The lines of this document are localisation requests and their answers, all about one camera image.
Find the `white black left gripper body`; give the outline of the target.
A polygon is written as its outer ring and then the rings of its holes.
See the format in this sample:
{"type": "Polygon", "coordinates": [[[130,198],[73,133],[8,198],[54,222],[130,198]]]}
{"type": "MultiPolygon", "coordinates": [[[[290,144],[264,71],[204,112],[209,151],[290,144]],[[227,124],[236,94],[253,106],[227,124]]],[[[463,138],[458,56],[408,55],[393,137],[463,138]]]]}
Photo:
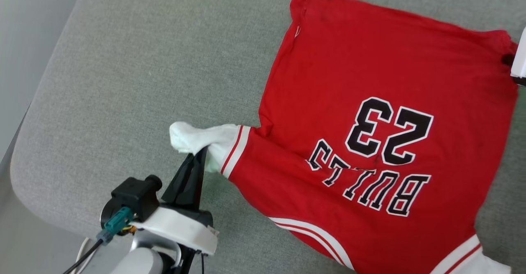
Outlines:
{"type": "Polygon", "coordinates": [[[145,221],[134,221],[136,227],[131,249],[154,249],[170,256],[181,256],[182,248],[213,256],[218,237],[210,225],[185,216],[170,208],[158,207],[145,221]]]}

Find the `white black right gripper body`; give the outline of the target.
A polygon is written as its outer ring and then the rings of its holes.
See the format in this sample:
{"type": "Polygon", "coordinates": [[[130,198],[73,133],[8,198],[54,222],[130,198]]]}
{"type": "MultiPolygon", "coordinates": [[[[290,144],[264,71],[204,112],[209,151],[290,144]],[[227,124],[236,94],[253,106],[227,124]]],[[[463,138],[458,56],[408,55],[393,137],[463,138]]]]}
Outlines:
{"type": "Polygon", "coordinates": [[[521,86],[526,86],[526,28],[522,31],[511,66],[510,76],[513,81],[521,86]]]}

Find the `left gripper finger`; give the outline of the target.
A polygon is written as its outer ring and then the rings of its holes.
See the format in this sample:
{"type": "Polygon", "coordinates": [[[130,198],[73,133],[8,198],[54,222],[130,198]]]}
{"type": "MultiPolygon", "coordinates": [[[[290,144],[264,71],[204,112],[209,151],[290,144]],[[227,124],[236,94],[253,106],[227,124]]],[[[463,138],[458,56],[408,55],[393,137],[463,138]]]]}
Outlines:
{"type": "Polygon", "coordinates": [[[189,154],[164,192],[167,205],[198,205],[198,162],[189,154]]]}
{"type": "Polygon", "coordinates": [[[205,173],[205,160],[208,148],[201,149],[192,160],[191,171],[191,208],[200,209],[201,193],[205,173]]]}

